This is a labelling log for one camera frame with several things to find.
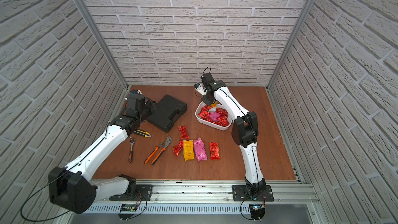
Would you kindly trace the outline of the red handled ratchet wrench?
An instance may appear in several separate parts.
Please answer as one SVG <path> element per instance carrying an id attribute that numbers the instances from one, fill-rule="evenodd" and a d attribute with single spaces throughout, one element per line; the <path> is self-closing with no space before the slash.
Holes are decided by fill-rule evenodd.
<path id="1" fill-rule="evenodd" d="M 133 146 L 135 143 L 135 138 L 130 138 L 130 151 L 129 151 L 129 158 L 128 163 L 132 163 L 133 160 Z"/>

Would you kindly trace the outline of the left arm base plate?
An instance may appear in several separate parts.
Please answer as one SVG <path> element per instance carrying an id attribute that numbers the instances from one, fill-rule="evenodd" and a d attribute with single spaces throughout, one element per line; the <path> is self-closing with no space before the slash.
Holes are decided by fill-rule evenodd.
<path id="1" fill-rule="evenodd" d="M 127 192 L 109 198 L 110 201 L 137 201 L 140 197 L 149 201 L 152 195 L 153 185 L 132 184 L 127 188 Z"/>

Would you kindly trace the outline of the aluminium corner post left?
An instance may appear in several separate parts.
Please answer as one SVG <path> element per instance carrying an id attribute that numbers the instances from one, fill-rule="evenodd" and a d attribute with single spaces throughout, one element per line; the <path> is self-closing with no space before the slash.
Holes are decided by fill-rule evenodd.
<path id="1" fill-rule="evenodd" d="M 94 21 L 93 16 L 90 14 L 88 6 L 85 4 L 84 0 L 73 0 L 77 9 L 80 11 L 84 21 L 86 22 L 89 30 L 91 31 L 93 37 L 97 41 L 100 49 L 105 55 L 105 58 L 107 59 L 108 63 L 110 64 L 111 68 L 113 69 L 114 73 L 116 74 L 118 80 L 122 84 L 122 87 L 124 89 L 128 89 L 129 85 L 127 84 L 126 80 L 123 77 L 123 74 L 118 67 L 108 45 L 105 42 L 105 39 L 103 38 L 97 24 Z"/>

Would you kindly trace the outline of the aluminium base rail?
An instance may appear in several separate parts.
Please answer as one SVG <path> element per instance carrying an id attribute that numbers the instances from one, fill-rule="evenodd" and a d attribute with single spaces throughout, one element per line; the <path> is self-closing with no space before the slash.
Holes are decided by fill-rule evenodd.
<path id="1" fill-rule="evenodd" d="M 271 181 L 273 202 L 233 201 L 232 186 L 245 185 L 240 180 L 136 180 L 136 184 L 153 185 L 149 201 L 140 197 L 137 201 L 110 201 L 109 198 L 94 202 L 82 214 L 115 213 L 119 214 L 122 204 L 136 204 L 142 214 L 220 214 L 251 219 L 249 205 L 265 206 L 265 215 L 260 222 L 274 213 L 272 208 L 281 210 L 285 205 L 303 207 L 308 211 L 313 224 L 325 224 L 326 216 L 318 195 L 311 184 L 297 181 Z"/>

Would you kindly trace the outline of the pink foil tea bag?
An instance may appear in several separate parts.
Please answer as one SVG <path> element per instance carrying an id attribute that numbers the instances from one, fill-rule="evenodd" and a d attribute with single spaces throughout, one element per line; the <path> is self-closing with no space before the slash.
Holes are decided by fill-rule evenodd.
<path id="1" fill-rule="evenodd" d="M 202 139 L 199 138 L 197 140 L 194 140 L 193 145 L 194 145 L 194 152 L 198 162 L 202 160 L 207 160 L 207 153 Z"/>

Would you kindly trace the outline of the aluminium corner post right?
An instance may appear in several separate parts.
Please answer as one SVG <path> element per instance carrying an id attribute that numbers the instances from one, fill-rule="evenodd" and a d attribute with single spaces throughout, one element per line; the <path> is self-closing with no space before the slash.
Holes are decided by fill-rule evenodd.
<path id="1" fill-rule="evenodd" d="M 298 17 L 298 19 L 296 21 L 296 24 L 294 25 L 292 33 L 289 36 L 289 39 L 288 39 L 288 41 L 287 41 L 287 43 L 285 45 L 285 48 L 284 48 L 284 50 L 282 52 L 282 55 L 281 55 L 277 65 L 276 65 L 276 67 L 274 69 L 274 72 L 273 72 L 273 74 L 272 74 L 272 76 L 271 76 L 271 78 L 270 78 L 270 80 L 268 82 L 268 85 L 266 86 L 266 90 L 267 91 L 273 85 L 273 83 L 274 83 L 274 81 L 275 81 L 280 69 L 282 68 L 282 65 L 284 64 L 285 59 L 287 58 L 288 52 L 290 51 L 290 49 L 293 46 L 294 41 L 298 37 L 298 35 L 300 33 L 300 30 L 303 27 L 308 15 L 309 15 L 309 12 L 311 11 L 313 5 L 315 4 L 315 1 L 316 0 L 306 0 L 305 1 L 305 4 L 304 4 L 304 6 L 303 6 L 303 8 L 302 8 L 302 10 L 300 12 L 300 15 L 299 15 L 299 17 Z"/>

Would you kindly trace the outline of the red tea bag box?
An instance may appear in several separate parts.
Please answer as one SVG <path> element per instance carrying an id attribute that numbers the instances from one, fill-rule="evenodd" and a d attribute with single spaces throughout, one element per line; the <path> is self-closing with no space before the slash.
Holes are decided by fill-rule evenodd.
<path id="1" fill-rule="evenodd" d="M 216 124 L 222 127 L 227 127 L 230 123 L 228 122 L 228 112 L 223 108 L 216 108 L 216 113 L 219 114 L 217 117 Z"/>
<path id="2" fill-rule="evenodd" d="M 218 142 L 210 142 L 209 143 L 209 148 L 210 148 L 210 158 L 211 158 L 211 160 L 219 160 L 220 159 L 219 143 Z"/>

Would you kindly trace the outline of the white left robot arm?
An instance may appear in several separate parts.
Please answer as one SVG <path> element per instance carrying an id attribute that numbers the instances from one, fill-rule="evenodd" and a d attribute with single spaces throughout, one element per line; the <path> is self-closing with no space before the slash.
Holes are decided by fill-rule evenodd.
<path id="1" fill-rule="evenodd" d="M 93 180 L 92 177 L 119 144 L 128 139 L 134 145 L 132 133 L 156 110 L 156 102 L 141 91 L 129 95 L 121 114 L 110 121 L 104 133 L 87 150 L 65 167 L 51 170 L 48 175 L 50 202 L 81 214 L 102 199 L 135 199 L 138 193 L 134 178 L 119 175 L 113 179 Z"/>

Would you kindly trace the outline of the white plastic storage box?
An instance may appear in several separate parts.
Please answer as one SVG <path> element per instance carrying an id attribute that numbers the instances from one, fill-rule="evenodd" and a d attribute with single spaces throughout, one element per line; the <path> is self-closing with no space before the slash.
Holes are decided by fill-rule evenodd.
<path id="1" fill-rule="evenodd" d="M 221 125 L 218 125 L 218 124 L 216 124 L 216 123 L 212 123 L 212 122 L 209 122 L 209 121 L 204 120 L 203 118 L 201 118 L 201 117 L 199 116 L 199 114 L 200 114 L 201 109 L 202 109 L 203 107 L 206 107 L 206 104 L 203 103 L 203 102 L 201 102 L 201 103 L 198 105 L 197 109 L 195 110 L 195 117 L 196 117 L 196 119 L 197 119 L 197 121 L 198 121 L 199 123 L 202 123 L 202 124 L 204 124 L 204 125 L 210 126 L 210 127 L 212 127 L 212 128 L 215 128 L 215 129 L 218 129 L 218 130 L 221 130 L 221 131 L 226 131 L 226 130 L 231 126 L 231 122 L 233 121 L 233 119 L 232 119 L 232 117 L 231 117 L 230 115 L 227 117 L 227 125 L 224 126 L 224 127 L 221 126 Z"/>

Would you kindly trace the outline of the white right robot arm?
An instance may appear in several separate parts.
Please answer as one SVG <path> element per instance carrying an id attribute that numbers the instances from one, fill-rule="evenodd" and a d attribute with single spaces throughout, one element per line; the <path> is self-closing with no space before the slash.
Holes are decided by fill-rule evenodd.
<path id="1" fill-rule="evenodd" d="M 215 80 L 211 73 L 203 73 L 201 81 L 203 89 L 199 86 L 195 88 L 202 95 L 202 102 L 207 106 L 219 102 L 233 118 L 231 135 L 243 156 L 246 192 L 250 198 L 257 198 L 266 188 L 257 154 L 258 117 L 255 112 L 245 109 L 232 95 L 227 85 L 222 80 Z"/>

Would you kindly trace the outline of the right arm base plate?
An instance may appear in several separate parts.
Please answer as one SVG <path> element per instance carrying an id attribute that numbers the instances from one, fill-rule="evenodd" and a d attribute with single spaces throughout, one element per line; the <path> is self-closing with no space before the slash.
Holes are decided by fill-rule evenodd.
<path id="1" fill-rule="evenodd" d="M 257 186 L 249 188 L 247 185 L 233 185 L 232 186 L 233 201 L 242 202 L 257 201 L 257 202 L 273 202 L 274 195 L 270 185 L 261 186 L 258 189 Z"/>

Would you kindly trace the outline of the black plastic tool case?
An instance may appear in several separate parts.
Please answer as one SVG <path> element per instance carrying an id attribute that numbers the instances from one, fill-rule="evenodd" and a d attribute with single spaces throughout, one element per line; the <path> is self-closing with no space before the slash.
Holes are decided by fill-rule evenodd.
<path id="1" fill-rule="evenodd" d="M 186 103 L 167 94 L 157 103 L 157 111 L 150 115 L 147 121 L 168 133 L 186 110 Z"/>

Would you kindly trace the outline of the red foil tea bag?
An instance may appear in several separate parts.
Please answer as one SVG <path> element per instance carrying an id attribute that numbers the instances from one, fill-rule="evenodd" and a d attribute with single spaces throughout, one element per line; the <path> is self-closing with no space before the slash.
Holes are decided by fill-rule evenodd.
<path id="1" fill-rule="evenodd" d="M 183 140 L 180 140 L 179 143 L 173 147 L 173 152 L 176 157 L 178 157 L 179 153 L 183 150 Z"/>

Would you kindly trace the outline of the aluminium corner post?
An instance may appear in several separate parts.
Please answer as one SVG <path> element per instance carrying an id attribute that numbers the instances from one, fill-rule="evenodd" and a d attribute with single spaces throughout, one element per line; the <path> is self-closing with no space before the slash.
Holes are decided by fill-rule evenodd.
<path id="1" fill-rule="evenodd" d="M 300 33 L 300 30 L 303 27 L 308 15 L 309 15 L 309 12 L 311 11 L 313 5 L 315 4 L 315 1 L 316 0 L 306 0 L 305 1 L 305 4 L 304 4 L 304 6 L 303 6 L 303 8 L 302 8 L 302 10 L 300 12 L 300 15 L 299 15 L 299 17 L 298 17 L 298 19 L 296 21 L 296 24 L 294 25 L 292 33 L 289 36 L 289 39 L 288 39 L 288 41 L 287 41 L 287 43 L 285 45 L 285 48 L 284 48 L 284 50 L 282 52 L 282 55 L 281 55 L 277 65 L 276 65 L 276 67 L 274 69 L 274 72 L 273 72 L 273 74 L 272 74 L 272 76 L 271 76 L 271 78 L 270 78 L 270 80 L 268 82 L 268 85 L 266 86 L 266 90 L 267 91 L 273 85 L 273 83 L 274 83 L 274 81 L 275 81 L 280 69 L 282 68 L 282 65 L 284 64 L 285 59 L 287 58 L 288 52 L 290 51 L 290 49 L 293 46 L 294 41 L 298 37 L 298 35 Z"/>
<path id="2" fill-rule="evenodd" d="M 116 74 L 118 80 L 122 84 L 122 87 L 124 89 L 128 89 L 129 85 L 127 84 L 126 80 L 123 77 L 123 74 L 118 67 L 108 45 L 105 42 L 105 39 L 103 38 L 97 24 L 94 21 L 93 16 L 90 14 L 88 6 L 85 4 L 84 0 L 73 0 L 77 9 L 80 11 L 84 21 L 86 22 L 89 30 L 91 31 L 93 37 L 97 41 L 100 49 L 105 55 L 105 58 L 107 59 L 108 63 L 110 64 L 111 68 L 113 69 L 114 73 Z"/>

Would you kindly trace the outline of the yellow foil tea bag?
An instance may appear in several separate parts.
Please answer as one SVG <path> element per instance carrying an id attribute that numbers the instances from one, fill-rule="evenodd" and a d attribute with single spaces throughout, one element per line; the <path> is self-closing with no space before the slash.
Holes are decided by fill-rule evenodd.
<path id="1" fill-rule="evenodd" d="M 184 140 L 183 141 L 183 156 L 184 156 L 185 161 L 194 159 L 193 140 Z"/>

